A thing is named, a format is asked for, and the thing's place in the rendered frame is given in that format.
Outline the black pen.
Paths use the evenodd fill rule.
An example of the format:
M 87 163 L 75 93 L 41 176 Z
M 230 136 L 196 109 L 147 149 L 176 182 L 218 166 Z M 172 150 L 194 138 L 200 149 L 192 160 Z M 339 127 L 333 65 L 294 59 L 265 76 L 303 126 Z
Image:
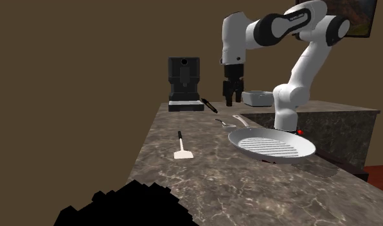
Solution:
M 203 104 L 205 104 L 205 106 L 207 106 L 210 110 L 212 110 L 214 113 L 218 113 L 218 110 L 206 99 L 202 98 L 201 99 L 201 102 L 203 102 Z

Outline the dark marbled robot stand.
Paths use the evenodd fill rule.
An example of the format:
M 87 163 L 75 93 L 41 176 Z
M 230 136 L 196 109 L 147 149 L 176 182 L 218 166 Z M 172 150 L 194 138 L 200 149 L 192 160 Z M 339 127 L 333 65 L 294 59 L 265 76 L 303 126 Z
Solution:
M 368 180 L 364 164 L 380 110 L 309 101 L 296 112 L 300 136 L 313 142 L 316 155 L 330 163 L 326 168 L 304 161 L 296 164 L 296 168 L 324 178 L 342 169 L 365 182 Z

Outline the black coffee machine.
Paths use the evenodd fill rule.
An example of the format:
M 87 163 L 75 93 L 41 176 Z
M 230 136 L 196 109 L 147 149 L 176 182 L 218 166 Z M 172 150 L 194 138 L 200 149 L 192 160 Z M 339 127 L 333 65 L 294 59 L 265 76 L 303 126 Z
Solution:
M 200 58 L 170 56 L 168 58 L 168 111 L 204 111 L 198 93 L 200 82 Z

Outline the grey rectangular dish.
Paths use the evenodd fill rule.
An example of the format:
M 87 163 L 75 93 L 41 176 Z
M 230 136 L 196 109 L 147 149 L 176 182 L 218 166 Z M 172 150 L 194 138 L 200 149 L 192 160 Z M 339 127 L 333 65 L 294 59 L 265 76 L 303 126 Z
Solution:
M 242 100 L 251 107 L 271 107 L 274 103 L 273 94 L 270 91 L 244 91 Z

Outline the small silver measuring spoon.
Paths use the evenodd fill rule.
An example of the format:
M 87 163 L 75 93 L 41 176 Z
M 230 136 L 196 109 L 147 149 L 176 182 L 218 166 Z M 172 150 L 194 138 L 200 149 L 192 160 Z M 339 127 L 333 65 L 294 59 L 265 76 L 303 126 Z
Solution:
M 220 119 L 216 119 L 216 121 L 219 121 L 219 122 L 221 122 L 221 123 L 222 123 L 222 127 L 223 127 L 223 128 L 236 128 L 236 125 L 227 124 L 227 123 L 223 122 L 223 121 L 222 121 L 222 120 L 220 120 Z

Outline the grey grill pan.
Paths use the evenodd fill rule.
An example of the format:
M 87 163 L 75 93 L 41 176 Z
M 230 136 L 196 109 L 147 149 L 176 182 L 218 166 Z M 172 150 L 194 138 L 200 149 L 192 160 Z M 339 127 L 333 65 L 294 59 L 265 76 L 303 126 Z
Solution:
M 240 116 L 243 128 L 228 134 L 230 143 L 241 153 L 258 161 L 275 164 L 297 164 L 315 154 L 316 147 L 298 135 L 269 128 L 253 128 Z

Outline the framed wall picture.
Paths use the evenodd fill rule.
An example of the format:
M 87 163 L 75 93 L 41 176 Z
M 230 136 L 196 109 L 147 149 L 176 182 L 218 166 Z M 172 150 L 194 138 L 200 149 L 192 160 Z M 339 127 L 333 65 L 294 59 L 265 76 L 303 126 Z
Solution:
M 327 16 L 314 32 L 325 36 L 333 16 L 345 17 L 350 22 L 345 37 L 369 38 L 377 0 L 322 0 L 327 5 Z

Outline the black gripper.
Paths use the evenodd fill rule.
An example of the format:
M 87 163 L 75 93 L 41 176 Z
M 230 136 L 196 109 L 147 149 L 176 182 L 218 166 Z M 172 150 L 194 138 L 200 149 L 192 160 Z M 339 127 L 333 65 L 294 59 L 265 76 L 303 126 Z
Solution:
M 235 101 L 240 103 L 242 101 L 242 93 L 244 91 L 244 81 L 241 78 L 244 76 L 244 64 L 228 64 L 224 66 L 224 76 L 229 81 L 223 81 L 222 95 L 225 97 L 226 106 L 231 107 L 233 104 L 232 97 L 234 93 L 235 83 Z

